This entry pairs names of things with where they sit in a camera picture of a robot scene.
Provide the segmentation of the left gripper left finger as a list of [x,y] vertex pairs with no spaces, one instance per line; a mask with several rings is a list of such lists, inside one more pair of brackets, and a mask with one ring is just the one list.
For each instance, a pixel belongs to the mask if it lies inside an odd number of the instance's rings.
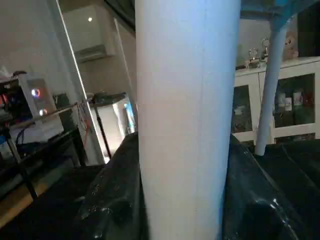
[[75,217],[77,240],[148,240],[139,136],[127,135],[91,182]]

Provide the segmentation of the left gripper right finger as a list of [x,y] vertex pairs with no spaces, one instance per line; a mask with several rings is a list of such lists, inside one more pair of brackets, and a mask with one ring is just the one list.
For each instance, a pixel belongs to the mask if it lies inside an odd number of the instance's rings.
[[320,237],[320,142],[268,145],[263,156],[230,138],[224,193],[225,240]]

